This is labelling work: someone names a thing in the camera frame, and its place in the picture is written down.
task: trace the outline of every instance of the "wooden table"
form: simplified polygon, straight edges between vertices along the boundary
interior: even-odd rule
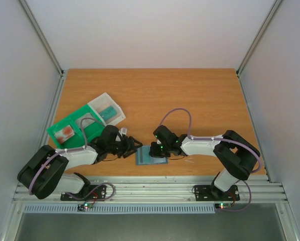
[[[126,127],[128,136],[144,145],[155,141],[153,131],[169,110],[184,107],[192,114],[191,134],[215,136],[232,129],[258,146],[234,69],[70,69],[55,122],[104,92],[126,115],[117,127]],[[164,125],[180,135],[187,132],[188,121],[187,113],[176,111]],[[219,160],[209,156],[169,160],[167,165],[137,166],[135,155],[132,155],[76,167],[68,173],[79,172],[85,176],[216,175],[222,169]]]

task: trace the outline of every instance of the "aluminum frame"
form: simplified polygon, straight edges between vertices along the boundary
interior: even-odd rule
[[[281,6],[283,0],[275,0],[273,5],[271,6],[264,22],[262,23],[261,27],[259,28],[256,37],[254,38],[253,42],[251,43],[244,59],[242,60],[241,64],[238,67],[237,73],[241,74],[244,68],[246,67],[250,57],[254,53],[258,43],[260,42],[261,38],[263,37],[264,33],[266,32],[268,26],[270,25],[271,21],[273,20],[275,14],[277,13],[279,7]]]
[[[198,214],[215,213],[213,204],[121,204],[99,202],[92,208],[78,210],[74,203],[27,203],[23,213],[71,213],[71,214]]]
[[[46,126],[50,125],[57,111],[66,73],[60,79],[51,103]],[[40,144],[48,141],[48,135],[41,135]],[[192,187],[197,184],[210,184],[214,176],[143,176],[143,177],[88,177],[93,183],[112,182],[117,188],[117,194],[107,204],[168,204],[168,205],[197,205]],[[281,183],[271,183],[266,175],[252,175],[248,179],[252,190],[252,203],[276,203],[278,215],[287,240],[300,240],[298,229],[287,201],[285,191]],[[238,189],[242,200],[238,203],[247,203],[249,195],[245,184],[238,183]],[[2,241],[14,240],[21,222],[24,209],[29,203],[63,203],[59,200],[60,194],[53,193],[47,199],[38,200],[27,194],[26,188],[19,184],[13,197],[7,222],[4,227]]]
[[[62,76],[63,74],[63,70],[61,68],[61,65],[59,63],[59,61],[57,60],[57,58],[55,57],[51,47],[50,47],[50,44],[49,42],[46,40],[38,22],[36,21],[31,9],[30,9],[30,6],[28,5],[27,1],[26,0],[18,0],[21,7],[23,8],[26,16],[29,18],[35,32],[37,33],[37,35],[39,36],[39,39],[41,40],[45,50],[47,51],[48,55],[50,56],[55,68],[57,69],[57,71],[59,72],[60,76]]]

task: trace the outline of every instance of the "white wall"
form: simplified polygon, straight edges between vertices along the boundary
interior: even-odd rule
[[[28,0],[62,68],[238,68],[273,0]]]
[[[242,81],[265,159],[300,230],[300,1],[283,2]]]
[[[58,78],[18,1],[0,0],[0,234]]]

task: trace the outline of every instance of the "black cable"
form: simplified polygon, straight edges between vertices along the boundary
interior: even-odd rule
[[[116,159],[118,159],[118,157],[116,157],[116,158],[114,158],[114,159],[111,159],[111,160],[103,160],[103,162],[114,161],[114,160],[116,160]]]
[[[235,196],[234,196],[231,192],[228,192],[228,195],[231,196],[232,199],[233,199],[231,206],[235,205],[235,203],[236,203],[236,198],[235,198]]]
[[[185,156],[183,156],[183,157],[181,157],[181,158],[175,158],[175,159],[168,158],[168,159],[169,159],[169,160],[181,160],[181,159],[183,159],[183,158],[185,158]]]

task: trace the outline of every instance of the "purple cable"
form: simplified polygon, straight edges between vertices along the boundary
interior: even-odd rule
[[[172,109],[170,110],[165,116],[164,118],[162,119],[162,121],[160,122],[159,126],[162,125],[162,123],[164,122],[164,120],[167,118],[168,115],[170,115],[172,112],[176,111],[176,110],[184,110],[185,112],[188,113],[189,115],[189,126],[188,126],[188,132],[187,132],[187,136],[189,139],[191,140],[197,140],[197,141],[211,141],[212,138],[208,138],[208,137],[194,137],[190,134],[191,132],[191,125],[192,125],[192,117],[191,117],[191,114],[190,112],[185,109],[185,108],[175,108],[175,109]],[[240,143],[240,142],[237,142],[237,141],[233,141],[233,140],[228,140],[228,139],[225,139],[225,138],[214,138],[215,141],[222,141],[222,142],[229,142],[229,143],[233,143],[235,145],[238,145],[238,146],[241,146],[242,148],[245,148],[247,151],[249,151],[258,161],[258,168],[253,170],[251,173],[255,173],[255,172],[258,172],[260,171],[261,167],[262,167],[262,162],[261,162],[261,159],[259,158],[259,156],[252,150],[250,149],[248,146]]]
[[[35,176],[33,177],[30,185],[29,185],[29,195],[33,195],[32,193],[32,189],[33,189],[33,186],[34,186],[34,183],[36,182],[37,178],[39,177],[40,173],[44,170],[44,168],[54,159],[56,158],[58,155],[61,155],[63,153],[66,153],[66,152],[76,152],[76,151],[82,151],[84,150],[87,146],[88,146],[88,140],[87,140],[87,137],[86,137],[86,134],[84,132],[84,128],[83,128],[83,121],[85,119],[91,119],[95,122],[98,122],[100,124],[102,124],[104,126],[103,123],[101,123],[100,121],[98,121],[97,119],[95,118],[91,118],[91,117],[85,117],[85,118],[82,118],[81,122],[80,122],[80,129],[81,129],[81,132],[83,134],[83,138],[84,138],[84,147],[78,147],[78,148],[71,148],[71,149],[68,149],[67,151],[59,151],[59,152],[56,152],[55,154],[53,154],[50,158],[48,158],[46,160],[46,162],[39,168],[38,172],[35,174]]]
[[[162,123],[165,121],[165,119],[167,118],[168,115],[170,115],[172,112],[174,112],[174,111],[176,111],[176,110],[184,110],[185,112],[188,113],[188,115],[189,115],[188,136],[190,136],[190,130],[191,130],[191,125],[192,125],[192,117],[191,117],[190,112],[189,112],[187,109],[185,109],[185,108],[175,108],[175,109],[173,109],[173,110],[170,110],[170,111],[163,117],[163,119],[161,120],[159,126],[162,125]]]
[[[246,184],[247,188],[248,188],[248,192],[249,192],[249,201],[248,201],[247,205],[244,206],[244,207],[241,208],[241,209],[216,208],[216,210],[226,211],[226,212],[241,212],[241,211],[246,210],[246,209],[250,206],[250,204],[251,204],[251,190],[250,190],[250,187],[249,187],[249,185],[248,185],[247,182],[245,182],[245,181],[243,181],[243,180],[241,180],[241,181],[244,182],[244,183]]]
[[[188,136],[189,139],[192,139],[194,141],[211,141],[212,138],[208,138],[208,137],[194,137],[194,136]],[[245,148],[247,151],[249,151],[258,161],[258,168],[251,171],[251,173],[255,173],[255,172],[258,172],[260,171],[261,167],[262,167],[262,163],[261,163],[261,159],[259,158],[259,156],[252,150],[250,149],[248,146],[240,143],[240,142],[237,142],[237,141],[233,141],[233,140],[229,140],[229,139],[225,139],[225,138],[214,138],[213,139],[214,141],[221,141],[221,142],[228,142],[228,143],[232,143],[232,144],[235,144],[235,145],[238,145],[242,148]]]
[[[108,196],[106,198],[97,199],[97,201],[105,201],[105,200],[108,200],[108,199],[112,198],[115,195],[116,189],[115,189],[115,186],[112,183],[109,183],[109,182],[104,182],[104,183],[101,183],[100,185],[97,185],[88,194],[86,194],[85,197],[83,197],[83,198],[78,198],[78,197],[74,196],[72,193],[69,193],[69,192],[67,192],[66,194],[68,194],[69,196],[71,196],[75,200],[82,201],[84,198],[86,198],[89,195],[91,195],[91,193],[94,192],[95,189],[97,189],[98,187],[100,187],[102,185],[109,185],[110,187],[112,187],[113,192],[111,193],[110,196]],[[94,199],[86,200],[84,202],[84,204],[87,203],[87,202],[90,202],[90,201],[94,201]]]

